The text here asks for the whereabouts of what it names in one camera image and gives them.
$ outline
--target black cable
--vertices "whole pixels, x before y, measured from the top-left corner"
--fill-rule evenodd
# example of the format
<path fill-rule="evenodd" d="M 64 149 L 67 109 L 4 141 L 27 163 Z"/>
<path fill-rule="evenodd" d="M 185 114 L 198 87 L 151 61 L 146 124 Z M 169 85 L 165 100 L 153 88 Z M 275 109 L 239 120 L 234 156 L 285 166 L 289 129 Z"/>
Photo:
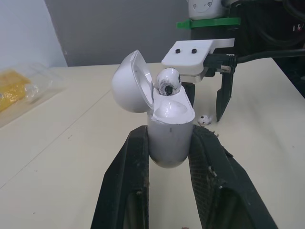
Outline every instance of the black cable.
<path fill-rule="evenodd" d="M 258 52 L 248 56 L 237 57 L 237 63 L 245 63 L 262 58 L 281 58 L 305 56 L 305 49 Z"/>
<path fill-rule="evenodd" d="M 261 38 L 267 42 L 268 44 L 274 45 L 274 46 L 278 46 L 278 47 L 290 47 L 290 46 L 294 46 L 297 45 L 298 43 L 302 42 L 305 40 L 305 32 L 301 32 L 300 35 L 296 38 L 290 39 L 290 40 L 279 40 L 276 39 L 272 36 L 270 36 L 268 33 L 266 33 L 266 31 L 260 29 L 258 27 L 258 25 L 254 22 L 255 26 L 256 26 L 256 30 L 259 33 L 259 35 L 261 36 Z"/>
<path fill-rule="evenodd" d="M 299 11 L 298 9 L 296 9 L 294 5 L 291 3 L 291 0 L 283 0 L 283 6 L 292 16 L 305 22 L 305 14 Z"/>

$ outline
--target plastic bag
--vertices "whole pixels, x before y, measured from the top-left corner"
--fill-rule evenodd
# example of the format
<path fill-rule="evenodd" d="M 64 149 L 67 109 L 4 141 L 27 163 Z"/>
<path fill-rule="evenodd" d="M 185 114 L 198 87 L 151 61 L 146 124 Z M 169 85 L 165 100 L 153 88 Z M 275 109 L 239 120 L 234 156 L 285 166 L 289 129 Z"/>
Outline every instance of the plastic bag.
<path fill-rule="evenodd" d="M 39 63 L 0 70 L 0 127 L 62 89 L 62 79 Z"/>

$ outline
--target gray wall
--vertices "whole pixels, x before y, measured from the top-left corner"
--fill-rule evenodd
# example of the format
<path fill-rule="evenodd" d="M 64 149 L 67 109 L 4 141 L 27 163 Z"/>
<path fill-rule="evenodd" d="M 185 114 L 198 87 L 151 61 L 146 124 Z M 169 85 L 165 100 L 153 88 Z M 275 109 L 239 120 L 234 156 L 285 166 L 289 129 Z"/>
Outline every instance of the gray wall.
<path fill-rule="evenodd" d="M 69 66 L 116 64 L 138 49 L 160 62 L 190 31 L 186 0 L 45 0 Z"/>

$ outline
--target white earbud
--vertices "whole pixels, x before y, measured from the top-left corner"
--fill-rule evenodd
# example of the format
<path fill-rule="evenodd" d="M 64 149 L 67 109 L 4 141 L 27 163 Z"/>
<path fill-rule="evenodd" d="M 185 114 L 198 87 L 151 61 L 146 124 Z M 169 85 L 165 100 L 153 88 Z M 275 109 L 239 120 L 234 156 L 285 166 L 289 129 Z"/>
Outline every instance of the white earbud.
<path fill-rule="evenodd" d="M 177 94 L 181 88 L 179 72 L 174 68 L 163 69 L 157 76 L 155 87 L 158 88 L 161 95 Z"/>

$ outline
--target yellow package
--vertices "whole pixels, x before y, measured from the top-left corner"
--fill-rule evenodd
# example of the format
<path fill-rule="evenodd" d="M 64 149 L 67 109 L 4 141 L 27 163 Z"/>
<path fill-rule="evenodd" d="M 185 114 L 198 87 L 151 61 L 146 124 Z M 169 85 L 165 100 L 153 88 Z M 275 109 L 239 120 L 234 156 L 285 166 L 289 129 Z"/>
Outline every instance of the yellow package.
<path fill-rule="evenodd" d="M 0 112 L 26 96 L 28 83 L 31 81 L 15 70 L 0 73 Z"/>

